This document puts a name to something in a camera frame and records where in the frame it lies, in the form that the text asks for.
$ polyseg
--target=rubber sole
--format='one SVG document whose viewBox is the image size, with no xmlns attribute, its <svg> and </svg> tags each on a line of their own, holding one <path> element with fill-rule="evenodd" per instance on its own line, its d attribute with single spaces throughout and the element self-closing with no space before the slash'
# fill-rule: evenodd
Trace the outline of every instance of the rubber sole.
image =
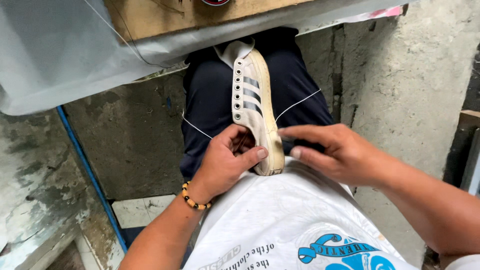
<svg viewBox="0 0 480 270">
<path fill-rule="evenodd" d="M 262 113 L 264 116 L 263 119 L 268 141 L 268 170 L 263 172 L 260 168 L 260 164 L 255 166 L 254 169 L 257 174 L 262 176 L 280 174 L 285 166 L 285 154 L 283 152 L 282 139 L 277 133 L 278 128 L 275 123 L 275 116 L 273 115 L 270 73 L 268 72 L 267 63 L 260 52 L 257 49 L 253 49 L 251 54 L 253 55 L 252 61 L 255 64 L 255 69 L 257 69 L 257 67 L 260 69 L 256 71 L 261 77 L 260 89 L 262 90 Z"/>
</svg>

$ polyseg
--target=white t-shirt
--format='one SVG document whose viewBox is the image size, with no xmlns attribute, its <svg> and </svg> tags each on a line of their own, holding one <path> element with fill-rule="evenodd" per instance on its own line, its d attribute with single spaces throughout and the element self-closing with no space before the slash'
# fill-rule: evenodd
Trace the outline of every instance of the white t-shirt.
<svg viewBox="0 0 480 270">
<path fill-rule="evenodd" d="M 469 257 L 447 270 L 480 269 L 479 256 Z M 365 216 L 346 186 L 287 157 L 283 174 L 246 173 L 215 202 L 183 269 L 416 268 Z"/>
</svg>

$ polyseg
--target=blue pipe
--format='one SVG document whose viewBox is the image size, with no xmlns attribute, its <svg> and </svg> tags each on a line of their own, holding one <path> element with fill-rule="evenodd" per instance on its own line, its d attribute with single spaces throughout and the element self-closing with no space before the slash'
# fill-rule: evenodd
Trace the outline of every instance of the blue pipe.
<svg viewBox="0 0 480 270">
<path fill-rule="evenodd" d="M 70 140 L 72 141 L 73 146 L 75 147 L 75 151 L 77 152 L 78 156 L 80 157 L 80 160 L 82 161 L 82 164 L 85 167 L 85 170 L 87 171 L 88 177 L 90 177 L 90 180 L 92 180 L 93 187 L 95 188 L 96 194 L 98 195 L 98 197 L 100 198 L 100 201 L 102 202 L 103 209 L 105 209 L 105 212 L 107 212 L 108 220 L 112 224 L 113 230 L 115 231 L 115 234 L 119 239 L 121 248 L 123 249 L 123 252 L 127 253 L 127 245 L 125 244 L 125 240 L 123 240 L 123 237 L 120 234 L 120 229 L 117 225 L 117 220 L 113 216 L 113 211 L 110 207 L 110 204 L 107 202 L 105 195 L 103 194 L 102 190 L 100 189 L 100 186 L 98 185 L 95 175 L 93 174 L 92 168 L 88 163 L 86 155 L 82 147 L 80 146 L 80 143 L 78 142 L 77 138 L 75 137 L 72 127 L 70 126 L 70 123 L 68 123 L 67 116 L 65 116 L 65 112 L 63 111 L 63 108 L 61 105 L 57 107 L 57 111 L 60 115 L 63 126 L 65 127 L 65 130 L 67 130 L 68 137 L 70 137 Z"/>
</svg>

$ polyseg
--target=hand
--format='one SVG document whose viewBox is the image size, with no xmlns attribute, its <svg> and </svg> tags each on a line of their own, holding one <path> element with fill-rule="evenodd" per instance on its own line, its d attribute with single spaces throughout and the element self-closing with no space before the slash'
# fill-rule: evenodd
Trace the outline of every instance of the hand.
<svg viewBox="0 0 480 270">
<path fill-rule="evenodd" d="M 244 171 L 268 156 L 264 147 L 250 148 L 247 132 L 246 127 L 232 124 L 210 141 L 188 188 L 193 201 L 204 204 L 228 191 Z"/>
<path fill-rule="evenodd" d="M 392 167 L 402 164 L 343 124 L 291 126 L 279 129 L 278 134 L 325 147 L 322 154 L 309 147 L 296 146 L 290 155 L 343 184 L 380 187 Z"/>
</svg>

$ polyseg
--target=forearm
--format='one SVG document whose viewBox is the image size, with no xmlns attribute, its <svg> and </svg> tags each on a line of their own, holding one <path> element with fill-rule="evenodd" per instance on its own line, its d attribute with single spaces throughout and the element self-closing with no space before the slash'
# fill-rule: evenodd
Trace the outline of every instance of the forearm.
<svg viewBox="0 0 480 270">
<path fill-rule="evenodd" d="M 428 246 L 443 255 L 480 253 L 480 200 L 402 162 L 380 190 Z"/>
<path fill-rule="evenodd" d="M 192 198 L 201 195 L 192 194 Z M 188 241 L 202 216 L 178 195 L 135 239 L 120 270 L 178 270 Z"/>
</svg>

